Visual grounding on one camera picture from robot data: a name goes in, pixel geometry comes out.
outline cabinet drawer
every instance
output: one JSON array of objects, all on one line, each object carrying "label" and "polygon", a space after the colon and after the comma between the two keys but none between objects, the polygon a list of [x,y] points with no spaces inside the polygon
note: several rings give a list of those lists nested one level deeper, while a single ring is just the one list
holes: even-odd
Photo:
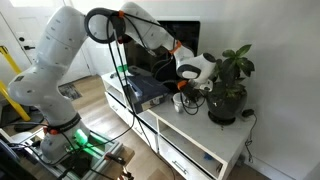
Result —
[{"label": "cabinet drawer", "polygon": [[161,136],[159,136],[159,152],[184,178],[188,180],[211,179],[204,175],[201,170],[196,168],[192,162],[167,143]]},{"label": "cabinet drawer", "polygon": [[105,92],[105,95],[107,97],[109,106],[114,112],[116,112],[124,121],[126,121],[126,114],[124,107],[116,101],[112,96],[110,96],[107,92]]},{"label": "cabinet drawer", "polygon": [[[151,148],[153,149],[153,151],[158,152],[158,148],[157,148],[157,135],[155,133],[153,133],[147,126],[145,126],[144,124],[141,123],[141,126],[146,134],[146,136],[148,137],[148,140],[150,142]],[[136,121],[134,123],[133,126],[133,130],[144,140],[144,142],[148,144],[148,140],[146,139],[145,135],[143,134],[143,131],[139,125],[139,122]]]}]

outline white tv stand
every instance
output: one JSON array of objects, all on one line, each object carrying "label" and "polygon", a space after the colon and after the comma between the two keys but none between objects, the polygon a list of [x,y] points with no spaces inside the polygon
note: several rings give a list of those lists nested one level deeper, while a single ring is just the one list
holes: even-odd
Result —
[{"label": "white tv stand", "polygon": [[[132,111],[118,77],[110,78],[111,74],[102,76],[108,103],[130,126],[133,122]],[[206,104],[191,116],[185,112],[177,113],[170,98],[137,116],[151,148],[184,178],[192,180],[226,179],[254,124],[254,120],[244,122],[238,118],[232,125],[222,128],[209,119]],[[147,143],[137,121],[132,129]],[[214,159],[205,159],[205,153]]]}]

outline black monitor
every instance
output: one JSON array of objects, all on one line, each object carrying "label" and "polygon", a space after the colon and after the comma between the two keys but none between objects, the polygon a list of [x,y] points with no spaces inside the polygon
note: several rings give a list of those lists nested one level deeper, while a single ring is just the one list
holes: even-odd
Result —
[{"label": "black monitor", "polygon": [[[179,40],[182,45],[191,49],[195,56],[198,53],[198,42],[200,34],[199,21],[158,21],[168,32]],[[140,75],[153,76],[158,81],[178,80],[176,74],[176,62],[171,62],[170,54],[164,47],[160,47],[154,52],[157,57],[150,55],[141,45],[134,41],[124,44],[125,55],[128,65],[128,71],[131,74],[138,75],[137,72],[146,72]],[[166,84],[166,86],[175,91],[175,85]]]}]

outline plant pot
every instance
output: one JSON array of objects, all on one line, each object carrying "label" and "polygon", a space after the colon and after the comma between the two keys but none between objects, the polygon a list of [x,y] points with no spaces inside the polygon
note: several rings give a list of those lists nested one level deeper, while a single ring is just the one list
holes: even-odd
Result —
[{"label": "plant pot", "polygon": [[236,98],[222,98],[209,92],[206,100],[209,118],[219,125],[230,125],[234,123],[235,116],[243,110],[247,102],[247,91],[244,90]]}]

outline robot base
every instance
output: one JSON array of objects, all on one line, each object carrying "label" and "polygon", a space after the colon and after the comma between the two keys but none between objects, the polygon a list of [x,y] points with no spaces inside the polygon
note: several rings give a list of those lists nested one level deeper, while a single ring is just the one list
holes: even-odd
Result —
[{"label": "robot base", "polygon": [[[92,145],[106,143],[110,140],[111,138],[107,136],[90,131],[87,146],[91,147]],[[36,150],[38,154],[41,155],[40,148]],[[91,171],[90,169],[93,169],[97,172],[105,171],[110,165],[111,161],[105,160],[104,156],[107,153],[118,155],[121,152],[121,150],[122,144],[117,141],[113,141],[104,145],[95,146],[92,148],[85,148],[78,154],[75,154],[74,156],[69,156],[68,158],[64,159],[61,163],[55,166],[49,166],[43,164],[41,161],[39,162],[56,177],[60,177],[68,168],[70,168],[71,164],[74,164],[74,168],[70,170],[67,173],[67,175],[63,178],[66,180],[99,179],[100,175]]]}]

